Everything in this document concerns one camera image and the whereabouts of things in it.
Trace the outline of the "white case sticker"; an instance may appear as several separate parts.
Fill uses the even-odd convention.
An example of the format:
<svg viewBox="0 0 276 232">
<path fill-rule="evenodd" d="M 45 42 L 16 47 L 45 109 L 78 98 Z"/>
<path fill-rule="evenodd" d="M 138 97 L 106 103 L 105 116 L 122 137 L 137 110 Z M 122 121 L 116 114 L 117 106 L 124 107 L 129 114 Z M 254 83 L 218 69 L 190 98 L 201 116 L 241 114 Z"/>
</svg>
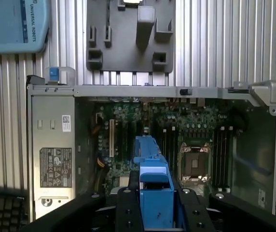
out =
<svg viewBox="0 0 276 232">
<path fill-rule="evenodd" d="M 265 191 L 262 189 L 259 189 L 259 194 L 258 194 L 258 206 L 261 208 L 265 208 L 265 198 L 266 194 Z"/>
</svg>

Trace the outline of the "green motherboard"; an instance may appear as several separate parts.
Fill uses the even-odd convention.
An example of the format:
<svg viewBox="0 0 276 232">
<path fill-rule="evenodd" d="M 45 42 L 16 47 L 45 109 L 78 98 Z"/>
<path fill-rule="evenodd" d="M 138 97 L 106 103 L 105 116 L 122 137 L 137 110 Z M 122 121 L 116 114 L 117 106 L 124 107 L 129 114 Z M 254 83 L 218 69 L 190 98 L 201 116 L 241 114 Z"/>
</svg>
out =
<svg viewBox="0 0 276 232">
<path fill-rule="evenodd" d="M 94 106 L 91 117 L 91 138 L 97 163 L 94 182 L 96 191 L 109 194 L 119 186 L 120 176 L 129 176 L 138 166 L 134 163 L 135 138 L 142 135 L 142 103 L 134 99 L 127 102 L 107 101 Z M 221 126 L 228 132 L 233 126 L 233 158 L 231 194 L 257 207 L 259 189 L 265 191 L 265 208 L 276 211 L 276 108 L 252 106 L 247 100 L 216 99 L 166 99 L 150 101 L 151 133 L 162 151 L 162 132 L 168 127 L 178 127 L 179 148 L 187 145 L 210 144 L 210 182 L 202 187 L 190 187 L 198 195 L 214 191 L 227 192 L 223 187 L 213 187 L 214 132 Z M 109 120 L 115 119 L 114 157 L 109 157 Z M 227 167 L 228 179 L 228 142 Z"/>
</svg>

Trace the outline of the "grey power supply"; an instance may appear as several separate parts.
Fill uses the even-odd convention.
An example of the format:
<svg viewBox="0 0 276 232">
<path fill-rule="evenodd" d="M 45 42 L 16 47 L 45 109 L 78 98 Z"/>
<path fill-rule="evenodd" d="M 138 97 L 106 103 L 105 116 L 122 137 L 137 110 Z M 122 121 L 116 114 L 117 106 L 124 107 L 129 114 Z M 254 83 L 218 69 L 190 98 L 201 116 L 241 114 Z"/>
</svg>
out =
<svg viewBox="0 0 276 232">
<path fill-rule="evenodd" d="M 30 203 L 36 220 L 76 196 L 74 98 L 32 96 L 28 113 Z"/>
</svg>

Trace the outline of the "grey parts rack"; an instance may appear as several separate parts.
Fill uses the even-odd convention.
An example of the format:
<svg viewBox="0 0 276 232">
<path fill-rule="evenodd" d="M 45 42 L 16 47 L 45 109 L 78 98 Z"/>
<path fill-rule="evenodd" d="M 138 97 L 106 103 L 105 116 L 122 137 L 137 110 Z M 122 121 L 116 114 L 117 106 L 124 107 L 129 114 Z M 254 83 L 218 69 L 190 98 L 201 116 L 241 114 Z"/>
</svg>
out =
<svg viewBox="0 0 276 232">
<path fill-rule="evenodd" d="M 87 0 L 89 71 L 171 73 L 176 0 Z"/>
</svg>

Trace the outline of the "CPU socket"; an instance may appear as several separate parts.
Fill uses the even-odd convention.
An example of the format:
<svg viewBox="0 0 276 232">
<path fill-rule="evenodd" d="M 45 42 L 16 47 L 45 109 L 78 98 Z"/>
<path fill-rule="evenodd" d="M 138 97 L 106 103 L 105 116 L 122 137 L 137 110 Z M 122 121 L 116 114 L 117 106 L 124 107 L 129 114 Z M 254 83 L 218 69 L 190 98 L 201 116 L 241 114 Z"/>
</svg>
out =
<svg viewBox="0 0 276 232">
<path fill-rule="evenodd" d="M 210 144 L 187 145 L 183 142 L 179 150 L 178 180 L 183 176 L 209 175 Z"/>
</svg>

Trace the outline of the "black RAM slot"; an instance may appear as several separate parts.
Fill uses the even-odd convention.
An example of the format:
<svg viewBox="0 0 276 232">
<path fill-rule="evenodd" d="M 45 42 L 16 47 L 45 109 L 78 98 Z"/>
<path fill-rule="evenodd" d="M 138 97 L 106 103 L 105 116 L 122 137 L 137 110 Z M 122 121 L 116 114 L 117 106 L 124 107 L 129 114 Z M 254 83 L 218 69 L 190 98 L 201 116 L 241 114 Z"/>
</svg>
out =
<svg viewBox="0 0 276 232">
<path fill-rule="evenodd" d="M 166 129 L 163 129 L 163 132 L 162 132 L 162 154 L 163 156 L 166 158 L 166 135 L 167 135 L 167 132 L 166 132 Z"/>
<path fill-rule="evenodd" d="M 176 163 L 175 163 L 175 170 L 178 171 L 178 161 L 179 161 L 179 129 L 178 127 L 176 127 L 176 132 L 175 132 L 175 137 L 176 137 L 176 141 L 175 141 L 175 159 L 176 159 Z"/>
<path fill-rule="evenodd" d="M 233 126 L 229 126 L 228 128 L 228 187 L 227 192 L 231 192 L 232 187 L 232 158 L 233 158 Z"/>
<path fill-rule="evenodd" d="M 171 137 L 171 168 L 172 173 L 175 174 L 175 147 L 176 147 L 176 127 L 172 127 L 172 137 Z"/>
<path fill-rule="evenodd" d="M 168 162 L 168 166 L 169 169 L 171 169 L 171 158 L 170 158 L 170 149 L 171 149 L 171 127 L 167 128 L 167 132 L 166 132 L 166 158 L 167 158 L 167 162 Z"/>
<path fill-rule="evenodd" d="M 221 126 L 220 131 L 219 131 L 219 184 L 218 188 L 221 188 L 221 180 L 222 180 L 222 139 L 223 139 L 223 132 L 225 130 L 224 126 Z"/>
<path fill-rule="evenodd" d="M 218 130 L 214 132 L 214 147 L 213 147 L 213 187 L 218 185 Z"/>
<path fill-rule="evenodd" d="M 224 132 L 224 151 L 223 151 L 223 187 L 227 187 L 226 167 L 227 167 L 227 130 Z"/>
</svg>

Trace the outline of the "white expansion slot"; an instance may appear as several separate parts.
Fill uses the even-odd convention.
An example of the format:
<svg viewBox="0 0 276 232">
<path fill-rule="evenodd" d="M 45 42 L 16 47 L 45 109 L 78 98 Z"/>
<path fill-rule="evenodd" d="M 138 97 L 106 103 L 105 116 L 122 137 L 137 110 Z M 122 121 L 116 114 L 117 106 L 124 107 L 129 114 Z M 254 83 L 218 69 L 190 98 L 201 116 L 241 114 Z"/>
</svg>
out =
<svg viewBox="0 0 276 232">
<path fill-rule="evenodd" d="M 115 130 L 115 119 L 109 120 L 109 157 L 114 157 L 114 130 Z"/>
</svg>

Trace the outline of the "black keyboard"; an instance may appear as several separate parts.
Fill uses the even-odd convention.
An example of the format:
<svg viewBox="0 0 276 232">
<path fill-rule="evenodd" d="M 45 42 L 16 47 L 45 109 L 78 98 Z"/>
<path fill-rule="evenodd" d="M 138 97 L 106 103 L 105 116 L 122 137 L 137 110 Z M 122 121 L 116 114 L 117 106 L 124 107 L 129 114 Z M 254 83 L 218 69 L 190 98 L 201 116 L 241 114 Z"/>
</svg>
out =
<svg viewBox="0 0 276 232">
<path fill-rule="evenodd" d="M 0 192 L 0 232 L 18 232 L 28 224 L 25 198 Z"/>
</svg>

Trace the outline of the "metal socket cover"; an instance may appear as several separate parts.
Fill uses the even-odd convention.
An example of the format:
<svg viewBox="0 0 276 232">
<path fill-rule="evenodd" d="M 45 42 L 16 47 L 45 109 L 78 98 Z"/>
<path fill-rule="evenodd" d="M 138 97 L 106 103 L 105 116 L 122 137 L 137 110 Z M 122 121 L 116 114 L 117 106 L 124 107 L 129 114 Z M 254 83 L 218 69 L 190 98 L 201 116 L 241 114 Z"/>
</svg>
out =
<svg viewBox="0 0 276 232">
<path fill-rule="evenodd" d="M 210 179 L 211 177 L 209 175 L 183 176 L 180 184 L 183 187 L 206 186 L 210 182 Z"/>
</svg>

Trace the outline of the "open grey PC case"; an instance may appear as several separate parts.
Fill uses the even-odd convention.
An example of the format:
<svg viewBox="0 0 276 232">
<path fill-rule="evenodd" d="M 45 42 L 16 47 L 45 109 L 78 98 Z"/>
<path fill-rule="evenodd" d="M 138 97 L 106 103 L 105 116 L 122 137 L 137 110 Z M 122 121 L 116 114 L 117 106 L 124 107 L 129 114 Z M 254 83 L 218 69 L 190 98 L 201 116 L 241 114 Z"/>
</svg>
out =
<svg viewBox="0 0 276 232">
<path fill-rule="evenodd" d="M 231 88 L 218 87 L 167 87 L 167 86 L 105 86 L 105 85 L 76 85 L 73 78 L 68 78 L 66 83 L 60 84 L 50 81 L 48 77 L 28 76 L 27 82 L 27 113 L 29 101 L 32 96 L 72 96 L 75 104 L 75 181 L 76 196 L 84 193 L 98 193 L 105 197 L 117 194 L 122 187 L 118 186 L 109 194 L 96 191 L 94 182 L 97 175 L 96 156 L 91 138 L 91 117 L 94 106 L 101 102 L 128 102 L 134 99 L 143 102 L 159 102 L 166 99 L 216 99 L 216 100 L 247 100 L 252 106 L 276 108 L 276 81 L 264 81 L 247 84 L 235 82 Z M 29 129 L 28 129 L 28 159 L 29 158 Z M 173 177 L 173 183 L 178 189 L 182 187 Z M 198 195 L 207 199 L 209 196 Z M 143 232 L 184 232 L 182 228 L 172 229 L 145 229 Z"/>
</svg>

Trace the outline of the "blue case latch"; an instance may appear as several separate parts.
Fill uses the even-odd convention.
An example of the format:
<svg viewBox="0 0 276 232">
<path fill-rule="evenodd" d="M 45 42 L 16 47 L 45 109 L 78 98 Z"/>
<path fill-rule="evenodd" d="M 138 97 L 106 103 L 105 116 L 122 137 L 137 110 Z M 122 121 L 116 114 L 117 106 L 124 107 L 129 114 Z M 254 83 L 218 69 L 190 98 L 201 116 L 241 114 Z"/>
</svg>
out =
<svg viewBox="0 0 276 232">
<path fill-rule="evenodd" d="M 59 81 L 59 68 L 58 67 L 50 67 L 49 68 L 49 80 L 50 81 Z"/>
</svg>

